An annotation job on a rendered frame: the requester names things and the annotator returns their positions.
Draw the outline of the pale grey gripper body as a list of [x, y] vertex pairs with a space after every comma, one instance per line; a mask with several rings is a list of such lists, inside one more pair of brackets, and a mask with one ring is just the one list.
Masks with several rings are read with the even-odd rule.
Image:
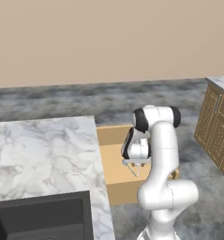
[[135, 164], [135, 165], [146, 165], [146, 164], [150, 164], [150, 158], [147, 158], [147, 159], [123, 159], [122, 160], [122, 163], [124, 165], [127, 165], [127, 164]]

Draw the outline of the open tan wooden drawer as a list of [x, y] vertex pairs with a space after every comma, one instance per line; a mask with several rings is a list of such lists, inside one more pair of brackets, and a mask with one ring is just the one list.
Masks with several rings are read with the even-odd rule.
[[137, 202], [137, 190], [146, 180], [151, 165], [136, 167], [122, 163], [121, 148], [131, 125], [97, 127], [97, 137], [102, 158], [105, 182], [110, 205]]

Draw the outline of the brown wooden cabinet run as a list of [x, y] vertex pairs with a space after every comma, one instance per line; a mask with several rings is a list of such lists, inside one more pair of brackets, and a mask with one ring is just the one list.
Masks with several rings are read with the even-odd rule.
[[212, 82], [208, 83], [194, 138], [224, 173], [224, 90]]

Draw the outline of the black sink basin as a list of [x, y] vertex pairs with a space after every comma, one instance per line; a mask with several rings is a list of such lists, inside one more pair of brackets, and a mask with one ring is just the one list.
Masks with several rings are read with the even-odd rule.
[[1, 201], [0, 240], [95, 240], [90, 192]]

